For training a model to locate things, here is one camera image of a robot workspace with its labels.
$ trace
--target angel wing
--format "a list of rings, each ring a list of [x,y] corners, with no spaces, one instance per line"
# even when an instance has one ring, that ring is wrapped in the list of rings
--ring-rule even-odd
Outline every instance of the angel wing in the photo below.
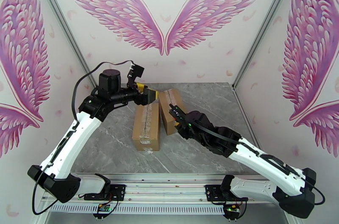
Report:
[[[320,104],[310,109],[295,122],[312,128],[317,146],[322,145],[335,157],[339,155],[339,100]]]
[[[255,0],[187,0],[166,35],[166,54],[174,47],[188,49],[231,22]]]
[[[77,4],[124,41],[164,53],[163,35],[143,0],[76,0]]]
[[[316,101],[338,56],[335,0],[292,0],[285,41],[284,97],[294,103],[290,120]]]
[[[29,118],[27,114],[7,104],[0,103],[0,157],[8,150],[12,150],[13,145],[18,147],[19,135],[22,129],[28,126],[40,127],[33,119]]]
[[[25,111],[43,121],[39,105],[48,99],[47,45],[37,0],[3,0],[0,7],[1,69]]]

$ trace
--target pink feather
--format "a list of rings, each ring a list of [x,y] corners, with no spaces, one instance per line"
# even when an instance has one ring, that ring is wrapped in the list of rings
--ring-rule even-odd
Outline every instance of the pink feather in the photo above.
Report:
[[[335,0],[292,0],[282,73],[284,97],[294,103],[290,120],[317,100],[338,56],[338,25]]]
[[[187,0],[166,35],[166,54],[189,49],[231,22],[255,0]]]
[[[312,128],[317,146],[320,144],[335,157],[339,155],[339,100],[313,107],[294,124]]]
[[[43,121],[39,105],[48,99],[47,45],[37,0],[3,0],[0,60],[11,89],[25,111]]]
[[[142,0],[76,0],[117,37],[142,50],[155,47],[164,53],[163,35]]]
[[[27,114],[11,105],[0,103],[0,157],[13,145],[18,147],[19,135],[22,129],[28,126],[40,127],[39,124]]]

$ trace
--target marble tabletop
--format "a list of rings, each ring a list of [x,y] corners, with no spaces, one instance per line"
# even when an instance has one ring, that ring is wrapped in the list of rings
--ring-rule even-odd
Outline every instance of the marble tabletop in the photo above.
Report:
[[[179,90],[188,111],[205,113],[215,126],[227,126],[252,142],[228,83],[148,84],[159,91]],[[138,152],[132,129],[136,105],[111,112],[88,139],[72,172],[255,174],[250,168],[215,155],[193,139],[166,136],[161,124],[160,151]]]

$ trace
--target brown cardboard box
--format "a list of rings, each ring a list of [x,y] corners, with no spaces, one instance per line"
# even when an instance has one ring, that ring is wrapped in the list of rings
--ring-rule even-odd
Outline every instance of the brown cardboard box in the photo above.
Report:
[[[169,136],[177,131],[174,127],[175,120],[169,113],[170,103],[179,106],[179,108],[181,108],[185,113],[187,112],[186,107],[183,104],[180,93],[177,89],[170,89],[164,92],[159,92],[159,103],[161,118],[165,126],[166,134]]]
[[[136,108],[132,139],[138,151],[158,151],[160,138],[159,104]]]

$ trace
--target white wall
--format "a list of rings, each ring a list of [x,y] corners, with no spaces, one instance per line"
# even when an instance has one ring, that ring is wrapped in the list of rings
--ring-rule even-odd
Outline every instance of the white wall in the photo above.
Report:
[[[68,129],[72,121],[70,104],[73,86],[83,75],[79,62],[70,49],[47,1],[39,1],[44,19],[44,40],[47,43],[49,66],[47,73],[50,75],[49,99],[40,105],[39,113],[44,119],[43,122],[37,121],[40,128],[32,126],[24,128],[19,137],[18,147],[14,146],[7,154],[3,151],[0,158],[0,223],[6,224],[29,223],[33,217],[31,197],[34,182],[28,177],[27,170],[32,164],[40,164]],[[6,51],[2,48],[0,53],[3,54]],[[88,94],[85,85],[89,85],[88,81],[84,81],[79,88],[79,99]],[[0,103],[22,109],[5,79],[5,73],[1,70]],[[0,136],[3,135],[4,131],[0,128]],[[41,195],[42,191],[39,189],[36,202],[39,202]]]
[[[161,56],[156,48],[140,50],[121,41],[119,32],[113,33],[99,24],[75,0],[57,1],[90,68],[101,61],[117,63],[133,59],[145,67],[141,81],[149,83],[232,83],[272,2],[256,0],[197,46],[189,50],[174,48],[168,56],[165,53]],[[165,37],[186,0],[143,1]],[[128,66],[119,69],[125,77]]]
[[[316,206],[304,223],[337,223],[339,159],[334,157],[333,153],[327,152],[327,149],[323,149],[321,145],[316,145],[315,135],[310,127],[304,124],[293,127],[295,120],[289,121],[289,118],[294,112],[294,107],[292,102],[283,97],[282,72],[286,70],[283,70],[282,64],[290,9],[291,0],[284,0],[253,58],[252,67],[245,73],[237,92],[263,149],[290,165],[301,169],[310,167],[316,171],[316,186],[325,194],[326,203]],[[332,21],[337,28],[338,19],[332,18]],[[337,46],[338,41],[334,40],[334,45],[327,47],[327,54],[334,54],[335,50],[338,50]],[[339,99],[338,77],[339,60],[337,59],[313,106]],[[327,132],[333,130],[336,134],[333,143],[338,142],[338,124],[335,120],[334,128],[331,129],[327,125],[325,130]]]

